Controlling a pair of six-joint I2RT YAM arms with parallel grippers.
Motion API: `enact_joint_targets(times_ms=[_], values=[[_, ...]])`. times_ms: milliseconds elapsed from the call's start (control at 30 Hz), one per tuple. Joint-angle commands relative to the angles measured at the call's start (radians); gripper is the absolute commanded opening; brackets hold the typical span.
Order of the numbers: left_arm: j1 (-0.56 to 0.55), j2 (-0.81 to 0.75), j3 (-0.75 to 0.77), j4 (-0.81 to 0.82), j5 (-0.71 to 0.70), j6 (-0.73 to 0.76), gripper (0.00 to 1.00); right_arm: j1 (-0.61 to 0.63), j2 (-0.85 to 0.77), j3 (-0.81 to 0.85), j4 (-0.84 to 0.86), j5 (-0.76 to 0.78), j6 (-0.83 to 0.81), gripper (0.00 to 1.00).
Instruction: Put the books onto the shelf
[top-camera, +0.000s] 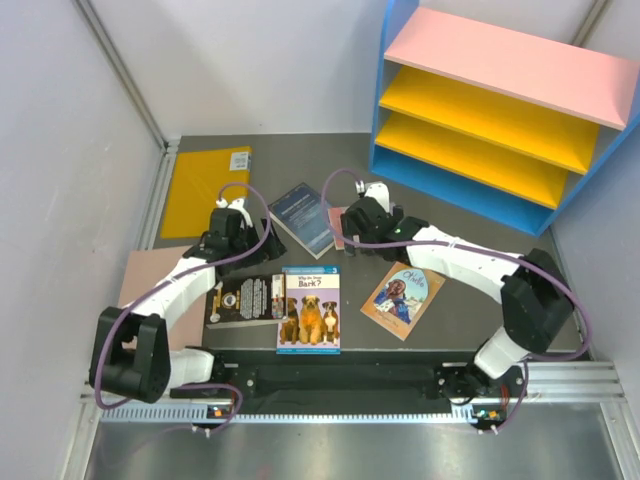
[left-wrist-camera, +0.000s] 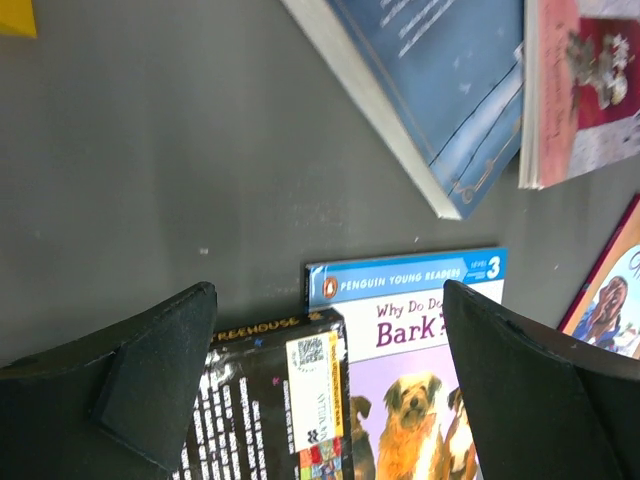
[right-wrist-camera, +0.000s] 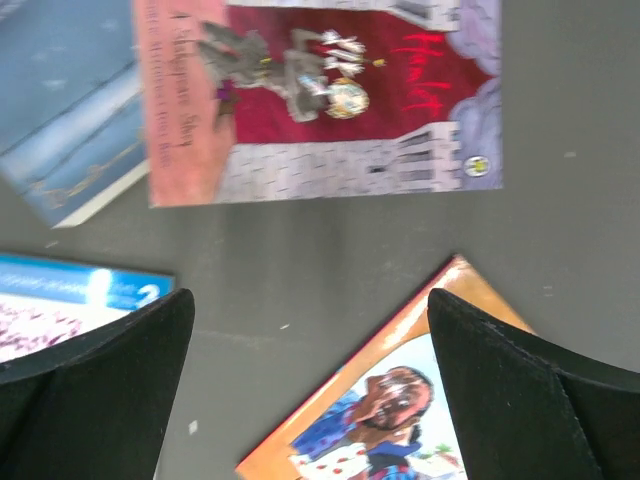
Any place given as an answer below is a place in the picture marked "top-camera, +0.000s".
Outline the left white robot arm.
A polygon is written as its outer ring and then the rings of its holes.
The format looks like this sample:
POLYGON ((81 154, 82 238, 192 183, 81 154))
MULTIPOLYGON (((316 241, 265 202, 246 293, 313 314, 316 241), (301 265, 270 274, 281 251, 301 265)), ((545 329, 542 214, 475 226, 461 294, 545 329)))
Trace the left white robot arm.
POLYGON ((192 304, 219 283, 226 270, 258 265, 284 253, 271 226, 261 220, 259 235, 240 201, 212 211, 209 229, 188 248, 174 268, 151 290, 124 307, 108 307, 98 318, 89 384, 97 404, 104 391, 125 401, 158 401, 167 390, 193 384, 205 396, 226 387, 225 370, 215 355, 199 347, 172 351, 169 332, 192 304))

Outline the red castle picture book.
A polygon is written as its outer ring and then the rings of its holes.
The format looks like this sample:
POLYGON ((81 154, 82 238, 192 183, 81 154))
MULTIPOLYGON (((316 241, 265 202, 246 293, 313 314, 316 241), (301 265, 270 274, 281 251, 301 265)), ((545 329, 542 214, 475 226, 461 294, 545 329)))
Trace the red castle picture book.
MULTIPOLYGON (((329 223, 331 227, 340 235, 343 234, 341 216, 346 212, 346 207, 331 207, 328 209, 329 223)), ((337 251, 343 251, 345 248, 344 242, 338 237, 334 236, 334 246, 337 251)))

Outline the orange Othello book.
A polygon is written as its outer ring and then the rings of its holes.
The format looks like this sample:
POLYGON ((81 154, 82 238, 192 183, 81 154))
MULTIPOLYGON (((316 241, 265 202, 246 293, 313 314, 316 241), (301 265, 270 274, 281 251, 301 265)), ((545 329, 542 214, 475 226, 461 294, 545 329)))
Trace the orange Othello book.
POLYGON ((431 270, 395 262, 360 311, 405 341, 444 283, 431 270))

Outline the dark blue hardcover book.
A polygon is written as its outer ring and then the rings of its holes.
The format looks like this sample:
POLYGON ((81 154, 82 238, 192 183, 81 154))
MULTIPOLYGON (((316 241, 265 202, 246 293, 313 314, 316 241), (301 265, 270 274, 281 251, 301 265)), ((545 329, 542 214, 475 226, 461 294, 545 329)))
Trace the dark blue hardcover book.
POLYGON ((272 220, 316 260, 334 245, 321 207, 320 194, 304 182, 269 205, 272 220))

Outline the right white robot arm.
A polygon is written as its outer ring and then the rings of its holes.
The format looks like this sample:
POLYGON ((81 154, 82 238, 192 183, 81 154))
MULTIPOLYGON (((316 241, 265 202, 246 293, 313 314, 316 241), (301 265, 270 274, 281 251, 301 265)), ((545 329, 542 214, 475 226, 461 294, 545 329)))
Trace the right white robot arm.
POLYGON ((502 324, 444 389, 457 397, 487 396, 504 374, 531 354, 543 355, 573 314, 575 304, 551 255, 495 252, 451 236, 424 220, 387 211, 369 196, 359 198, 340 217, 347 250, 361 248, 464 283, 501 306, 502 324))

